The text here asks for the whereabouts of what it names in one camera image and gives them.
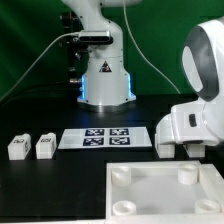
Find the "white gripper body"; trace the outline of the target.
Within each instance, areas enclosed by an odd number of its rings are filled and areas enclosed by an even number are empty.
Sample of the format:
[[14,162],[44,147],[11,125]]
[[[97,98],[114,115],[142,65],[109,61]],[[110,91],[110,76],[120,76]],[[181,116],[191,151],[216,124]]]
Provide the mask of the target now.
[[156,145],[201,144],[203,125],[200,105],[175,105],[156,126]]

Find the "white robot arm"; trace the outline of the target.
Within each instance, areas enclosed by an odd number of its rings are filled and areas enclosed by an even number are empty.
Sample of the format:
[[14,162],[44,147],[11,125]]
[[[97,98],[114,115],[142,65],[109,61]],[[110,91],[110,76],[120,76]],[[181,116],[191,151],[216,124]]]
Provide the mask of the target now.
[[[83,26],[72,36],[85,44],[89,62],[78,101],[103,109],[135,99],[123,65],[123,33],[101,14],[103,7],[126,7],[142,0],[61,0]],[[195,26],[182,51],[182,68],[196,101],[171,108],[156,127],[155,144],[216,146],[224,141],[224,17]]]

